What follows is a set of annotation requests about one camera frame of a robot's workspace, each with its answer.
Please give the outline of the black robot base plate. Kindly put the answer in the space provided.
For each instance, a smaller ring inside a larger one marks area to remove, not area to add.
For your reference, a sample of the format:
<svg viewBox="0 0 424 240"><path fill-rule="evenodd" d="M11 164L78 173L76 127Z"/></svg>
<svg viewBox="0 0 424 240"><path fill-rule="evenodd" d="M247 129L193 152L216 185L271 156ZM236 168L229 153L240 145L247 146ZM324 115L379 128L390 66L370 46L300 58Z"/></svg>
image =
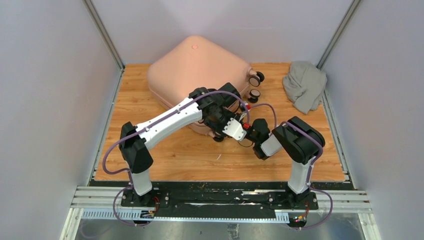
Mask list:
<svg viewBox="0 0 424 240"><path fill-rule="evenodd" d="M158 205L159 217L199 219L271 219L276 210L304 214L319 208L313 192L295 207L284 203L286 182L154 181L152 186L143 196L124 190L109 205L115 202L125 209Z"/></svg>

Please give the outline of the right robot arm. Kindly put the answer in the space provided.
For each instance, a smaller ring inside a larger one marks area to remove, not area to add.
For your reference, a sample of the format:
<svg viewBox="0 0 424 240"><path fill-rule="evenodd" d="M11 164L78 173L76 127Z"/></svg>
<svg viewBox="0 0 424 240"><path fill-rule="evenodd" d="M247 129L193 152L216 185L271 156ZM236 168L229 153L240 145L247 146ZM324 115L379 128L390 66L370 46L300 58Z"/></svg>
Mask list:
<svg viewBox="0 0 424 240"><path fill-rule="evenodd" d="M253 124L242 124L245 138L253 143L257 158L266 160L280 150L285 150L292 160L290 178L282 201L292 209L298 209L310 193L313 165L322 155L326 144L316 129L297 116L275 127L268 128L263 118Z"/></svg>

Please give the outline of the pink suitcase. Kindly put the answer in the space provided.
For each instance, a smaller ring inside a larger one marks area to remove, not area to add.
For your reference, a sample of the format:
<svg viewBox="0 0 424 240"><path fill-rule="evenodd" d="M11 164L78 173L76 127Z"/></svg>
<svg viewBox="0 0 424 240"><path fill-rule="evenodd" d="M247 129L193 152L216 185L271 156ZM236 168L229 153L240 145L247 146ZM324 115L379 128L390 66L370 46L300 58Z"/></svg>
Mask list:
<svg viewBox="0 0 424 240"><path fill-rule="evenodd" d="M149 90L167 111L201 87L218 90L230 83L242 99L264 78L247 61L199 35L184 39L147 71Z"/></svg>

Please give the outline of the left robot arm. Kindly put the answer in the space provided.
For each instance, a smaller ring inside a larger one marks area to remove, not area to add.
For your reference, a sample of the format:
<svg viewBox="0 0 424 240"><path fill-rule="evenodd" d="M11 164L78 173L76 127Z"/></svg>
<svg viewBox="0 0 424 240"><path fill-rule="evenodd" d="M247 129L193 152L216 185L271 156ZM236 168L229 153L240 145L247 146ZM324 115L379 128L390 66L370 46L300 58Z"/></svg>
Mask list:
<svg viewBox="0 0 424 240"><path fill-rule="evenodd" d="M180 103L149 121L124 124L119 150L129 167L135 202L146 207L153 201L149 173L154 162L150 154L152 148L174 132L197 122L203 123L218 137L240 141L246 135L240 122L241 116L229 108L242 103L240 93L229 82L219 89L199 87Z"/></svg>

